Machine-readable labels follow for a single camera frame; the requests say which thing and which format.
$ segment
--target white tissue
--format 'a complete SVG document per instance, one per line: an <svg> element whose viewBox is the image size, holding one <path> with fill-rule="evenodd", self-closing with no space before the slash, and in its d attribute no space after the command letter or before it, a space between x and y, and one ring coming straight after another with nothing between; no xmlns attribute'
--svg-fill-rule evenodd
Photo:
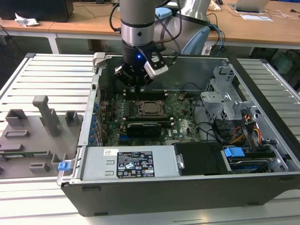
<svg viewBox="0 0 300 225"><path fill-rule="evenodd" d="M26 19L18 16L17 13L15 13L15 21L23 27L39 25L36 19Z"/></svg>
<svg viewBox="0 0 300 225"><path fill-rule="evenodd" d="M221 11L221 8L213 1L210 1L210 6L208 6L209 10L213 10L213 11Z"/></svg>

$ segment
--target paper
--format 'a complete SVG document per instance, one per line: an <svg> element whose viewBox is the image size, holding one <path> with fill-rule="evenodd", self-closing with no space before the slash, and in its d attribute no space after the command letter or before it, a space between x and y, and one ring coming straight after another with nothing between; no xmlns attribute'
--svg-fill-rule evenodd
<svg viewBox="0 0 300 225"><path fill-rule="evenodd" d="M257 15L240 15L244 20L259 20L259 21L271 21L267 16L257 16Z"/></svg>
<svg viewBox="0 0 300 225"><path fill-rule="evenodd" d="M238 10L235 10L236 13L245 13L245 14L248 14L250 12L246 12L246 11L238 11ZM263 13L255 13L255 12L251 12L251 14L254 14L254 15L263 15Z"/></svg>
<svg viewBox="0 0 300 225"><path fill-rule="evenodd" d="M177 6L177 3L176 2L169 2L167 5L168 6Z"/></svg>
<svg viewBox="0 0 300 225"><path fill-rule="evenodd" d="M104 149L104 156L116 156L118 155L119 149Z"/></svg>
<svg viewBox="0 0 300 225"><path fill-rule="evenodd" d="M39 25L36 19L26 19L18 16L17 13L15 13L15 21L23 27Z"/></svg>

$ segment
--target motherboard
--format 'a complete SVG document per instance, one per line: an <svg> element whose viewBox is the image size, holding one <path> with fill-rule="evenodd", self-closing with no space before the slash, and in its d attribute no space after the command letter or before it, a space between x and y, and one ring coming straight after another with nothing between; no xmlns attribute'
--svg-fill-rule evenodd
<svg viewBox="0 0 300 225"><path fill-rule="evenodd" d="M201 141L193 119L194 100L179 91L114 95L101 106L104 146Z"/></svg>

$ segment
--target barcode sticker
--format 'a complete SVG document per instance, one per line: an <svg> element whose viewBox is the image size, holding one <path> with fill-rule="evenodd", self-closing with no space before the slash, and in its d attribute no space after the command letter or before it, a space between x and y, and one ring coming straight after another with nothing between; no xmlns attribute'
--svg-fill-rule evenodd
<svg viewBox="0 0 300 225"><path fill-rule="evenodd" d="M104 156L116 156L119 152L119 149L104 149Z"/></svg>

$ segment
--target gray metal case panel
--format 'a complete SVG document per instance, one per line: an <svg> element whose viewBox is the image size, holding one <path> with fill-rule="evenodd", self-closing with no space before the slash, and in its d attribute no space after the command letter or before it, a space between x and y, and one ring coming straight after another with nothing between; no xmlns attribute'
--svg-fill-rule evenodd
<svg viewBox="0 0 300 225"><path fill-rule="evenodd" d="M300 176L264 176L61 187L82 216L263 205L300 188Z"/></svg>

